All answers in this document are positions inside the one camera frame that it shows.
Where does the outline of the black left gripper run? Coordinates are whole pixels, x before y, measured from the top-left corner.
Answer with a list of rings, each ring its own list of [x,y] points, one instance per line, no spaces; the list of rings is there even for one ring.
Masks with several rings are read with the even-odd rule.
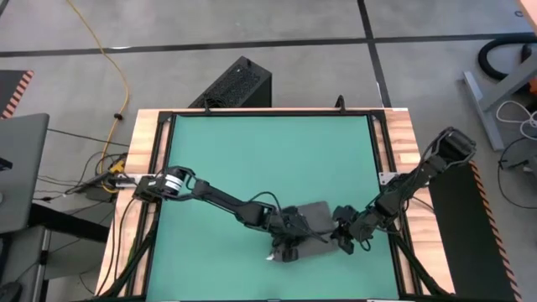
[[[273,211],[268,215],[268,233],[274,239],[296,239],[299,243],[314,238],[328,243],[324,238],[328,231],[318,232],[310,228],[307,219],[296,206],[286,207],[281,211]]]

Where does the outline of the grey woven towel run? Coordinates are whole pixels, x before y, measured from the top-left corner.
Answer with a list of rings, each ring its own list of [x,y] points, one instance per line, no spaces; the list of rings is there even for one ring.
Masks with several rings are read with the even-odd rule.
[[[327,253],[333,253],[338,249],[336,241],[331,239],[331,234],[335,230],[335,223],[331,218],[331,212],[326,201],[318,201],[314,203],[305,204],[302,206],[296,206],[299,212],[305,216],[310,228],[314,231],[329,233],[324,236],[328,240],[328,243],[322,243],[314,238],[306,239],[304,242],[297,245],[299,258],[310,258],[320,256]],[[267,256],[268,261],[273,261],[273,257],[270,254]]]

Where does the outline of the black orange-striped floor mat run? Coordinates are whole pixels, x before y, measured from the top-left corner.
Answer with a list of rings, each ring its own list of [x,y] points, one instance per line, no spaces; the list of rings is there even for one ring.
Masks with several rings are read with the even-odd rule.
[[[456,296],[524,302],[477,166],[448,169],[429,191]]]
[[[32,70],[0,70],[0,119],[14,115],[33,77]]]

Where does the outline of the black computer tower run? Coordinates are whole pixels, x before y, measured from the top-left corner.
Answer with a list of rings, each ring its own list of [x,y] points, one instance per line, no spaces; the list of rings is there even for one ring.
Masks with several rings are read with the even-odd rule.
[[[189,108],[258,108],[272,106],[272,73],[247,57],[239,57]]]

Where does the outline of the black power strip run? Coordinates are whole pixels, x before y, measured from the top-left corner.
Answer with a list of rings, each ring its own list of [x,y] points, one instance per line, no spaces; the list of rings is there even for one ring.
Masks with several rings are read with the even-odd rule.
[[[65,195],[79,194],[92,188],[116,190],[124,185],[134,185],[133,178],[128,178],[126,174],[112,174],[109,172],[99,174],[88,180],[69,188]]]

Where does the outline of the grey metal stand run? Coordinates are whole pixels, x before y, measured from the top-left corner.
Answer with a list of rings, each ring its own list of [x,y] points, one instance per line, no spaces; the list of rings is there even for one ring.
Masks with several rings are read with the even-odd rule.
[[[495,122],[493,109],[500,101],[506,101],[524,83],[527,83],[531,76],[536,76],[537,65],[534,63],[523,63],[512,74],[501,80],[491,91],[485,94],[482,93],[470,71],[464,71],[462,75],[463,82],[466,84],[471,95],[472,105],[482,122],[492,150],[503,150],[504,143],[498,125]]]

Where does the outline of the black metal table frame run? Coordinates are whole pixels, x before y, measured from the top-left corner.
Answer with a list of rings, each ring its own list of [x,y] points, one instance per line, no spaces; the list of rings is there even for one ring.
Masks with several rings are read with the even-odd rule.
[[[240,199],[269,204],[364,206],[379,191],[368,119],[336,111],[180,112],[156,138],[159,114],[138,113],[126,169],[167,164]],[[399,274],[385,233],[372,250],[293,263],[269,260],[271,237],[205,202],[167,202],[156,245],[140,263],[135,294],[149,301],[396,299]]]

